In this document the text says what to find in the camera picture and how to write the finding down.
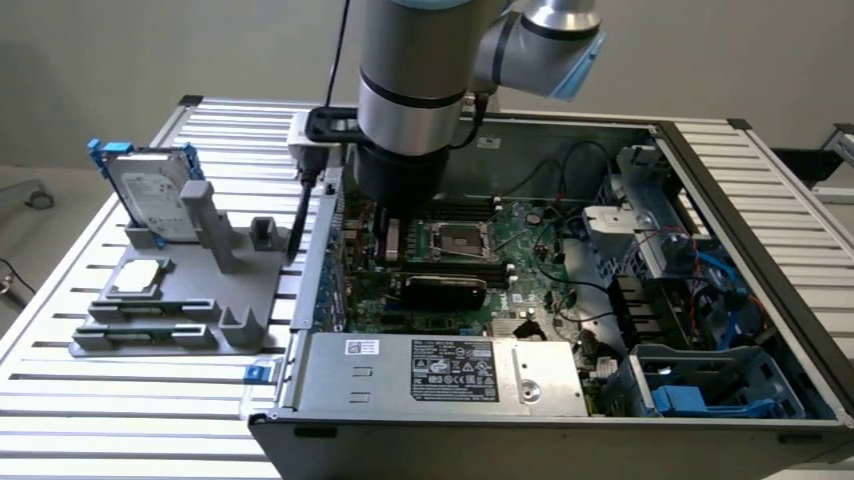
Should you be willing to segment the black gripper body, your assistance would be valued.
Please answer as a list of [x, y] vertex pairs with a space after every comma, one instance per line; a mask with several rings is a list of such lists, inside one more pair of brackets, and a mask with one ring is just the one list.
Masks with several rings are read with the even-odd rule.
[[357, 184], [381, 208], [391, 214], [409, 214], [437, 195], [449, 158], [449, 148], [407, 156], [377, 144], [359, 144], [354, 165]]

